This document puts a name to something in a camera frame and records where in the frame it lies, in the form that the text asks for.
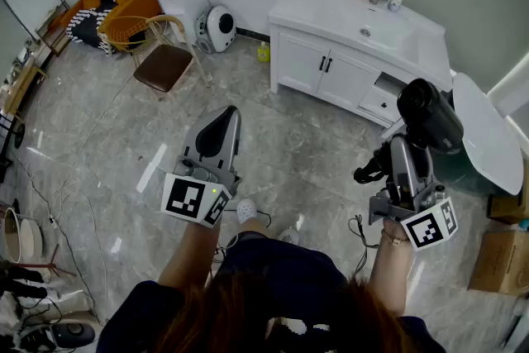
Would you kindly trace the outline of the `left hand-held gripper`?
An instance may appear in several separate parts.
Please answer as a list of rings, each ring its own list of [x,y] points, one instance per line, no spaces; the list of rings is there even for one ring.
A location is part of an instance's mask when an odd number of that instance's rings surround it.
[[[204,227],[216,226],[241,182],[234,166],[240,137],[241,114],[233,105],[199,118],[184,138],[174,172],[165,175],[160,211]],[[189,158],[226,158],[226,169],[207,167]]]

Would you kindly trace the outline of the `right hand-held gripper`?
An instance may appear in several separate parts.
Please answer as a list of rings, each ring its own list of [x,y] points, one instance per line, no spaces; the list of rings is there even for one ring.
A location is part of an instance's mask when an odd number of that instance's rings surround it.
[[[369,199],[369,224],[383,218],[401,224],[414,250],[448,241],[457,232],[458,222],[445,186],[433,177],[429,149],[415,146],[413,163],[405,137],[396,135],[390,151],[396,188],[392,191],[388,184]]]

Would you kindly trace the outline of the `black hair dryer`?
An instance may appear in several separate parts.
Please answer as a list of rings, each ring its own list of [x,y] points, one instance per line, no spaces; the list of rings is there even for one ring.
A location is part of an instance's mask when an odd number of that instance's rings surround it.
[[[414,79],[398,95],[398,111],[407,132],[396,133],[411,150],[418,153],[433,149],[442,155],[460,152],[463,146],[464,128],[454,108],[437,88],[425,79]],[[388,139],[374,151],[373,157],[364,167],[354,172],[359,184],[369,184],[390,175],[395,154],[390,152]]]

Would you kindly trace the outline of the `white ceramic bathroom sink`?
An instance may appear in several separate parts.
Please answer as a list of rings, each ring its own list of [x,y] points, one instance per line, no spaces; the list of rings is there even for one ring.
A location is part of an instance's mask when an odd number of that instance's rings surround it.
[[[273,24],[388,62],[397,68],[390,74],[404,83],[421,78],[444,92],[452,87],[445,28],[407,7],[391,12],[367,0],[278,0],[269,11],[270,28]],[[362,36],[361,28],[370,37]]]

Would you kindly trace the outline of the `person's right forearm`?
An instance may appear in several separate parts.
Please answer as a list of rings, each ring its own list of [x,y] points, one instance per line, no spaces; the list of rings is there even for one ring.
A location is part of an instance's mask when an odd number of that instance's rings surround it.
[[[369,286],[380,302],[396,317],[405,312],[407,277],[413,248],[400,223],[384,219]]]

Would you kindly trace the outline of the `person's white shoe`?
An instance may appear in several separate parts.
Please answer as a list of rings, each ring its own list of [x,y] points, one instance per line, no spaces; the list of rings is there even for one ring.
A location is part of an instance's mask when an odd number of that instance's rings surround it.
[[[236,215],[240,224],[243,224],[250,219],[257,218],[255,203],[250,198],[240,200],[236,206]]]
[[[287,228],[278,235],[277,239],[282,242],[297,245],[299,243],[299,234],[297,230]]]

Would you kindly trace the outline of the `white toilet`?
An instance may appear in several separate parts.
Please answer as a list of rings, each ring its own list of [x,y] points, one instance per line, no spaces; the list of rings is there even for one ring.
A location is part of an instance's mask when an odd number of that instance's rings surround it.
[[[453,78],[451,100],[464,128],[453,155],[433,151],[433,169],[443,184],[467,193],[517,196],[524,181],[516,137],[489,98],[466,74]]]

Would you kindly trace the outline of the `small cardboard box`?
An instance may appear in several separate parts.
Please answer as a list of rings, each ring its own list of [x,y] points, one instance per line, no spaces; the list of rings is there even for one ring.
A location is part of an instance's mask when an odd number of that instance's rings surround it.
[[[529,219],[529,160],[523,162],[523,182],[518,195],[490,196],[487,217],[504,224],[519,224]]]

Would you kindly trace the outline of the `white pet carrier backpack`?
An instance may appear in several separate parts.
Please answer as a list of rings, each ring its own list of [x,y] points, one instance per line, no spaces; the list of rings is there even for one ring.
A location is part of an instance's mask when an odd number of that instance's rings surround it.
[[[234,18],[222,5],[209,7],[195,21],[195,34],[197,46],[203,52],[223,52],[236,38]]]

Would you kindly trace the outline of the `white vanity cabinet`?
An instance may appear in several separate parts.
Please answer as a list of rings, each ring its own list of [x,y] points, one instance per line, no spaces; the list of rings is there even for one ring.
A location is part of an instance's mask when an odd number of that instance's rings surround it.
[[[404,82],[397,68],[360,50],[286,26],[271,26],[271,89],[280,85],[312,95],[386,128],[400,118],[397,97]],[[326,56],[323,70],[319,70]],[[327,61],[331,67],[325,73]]]

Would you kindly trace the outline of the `person's right white shoe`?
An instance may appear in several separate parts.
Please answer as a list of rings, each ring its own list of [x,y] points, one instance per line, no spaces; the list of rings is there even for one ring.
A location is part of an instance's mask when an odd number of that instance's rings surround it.
[[[297,245],[299,243],[299,234],[297,230],[287,228],[278,235],[277,239],[282,242]]]

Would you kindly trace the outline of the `large cardboard box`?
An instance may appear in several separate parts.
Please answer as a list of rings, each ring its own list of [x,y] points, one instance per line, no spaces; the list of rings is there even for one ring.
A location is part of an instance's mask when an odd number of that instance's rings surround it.
[[[529,293],[529,232],[486,232],[469,289],[519,296]]]

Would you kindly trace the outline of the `person's dark clothed body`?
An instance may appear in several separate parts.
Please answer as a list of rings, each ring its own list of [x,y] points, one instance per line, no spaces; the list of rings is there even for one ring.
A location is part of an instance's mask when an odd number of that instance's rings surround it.
[[[97,353],[446,353],[320,252],[242,234],[203,289],[139,283]]]

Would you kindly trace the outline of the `wooden side table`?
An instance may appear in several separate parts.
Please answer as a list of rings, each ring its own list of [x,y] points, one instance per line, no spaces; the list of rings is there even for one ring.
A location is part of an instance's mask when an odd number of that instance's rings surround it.
[[[36,64],[35,56],[31,55],[21,69],[17,80],[7,91],[6,100],[2,105],[3,112],[6,114],[11,114],[14,117],[20,116],[19,108],[21,106],[21,102],[36,76],[47,78],[48,74]]]

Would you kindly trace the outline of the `beige round basin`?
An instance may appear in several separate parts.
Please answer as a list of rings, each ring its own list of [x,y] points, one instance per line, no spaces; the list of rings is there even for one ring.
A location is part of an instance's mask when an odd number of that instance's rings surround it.
[[[33,263],[43,253],[41,229],[35,220],[23,219],[20,226],[21,257],[24,263]]]
[[[11,262],[21,261],[21,220],[15,209],[7,207],[0,219],[1,231],[8,259]]]

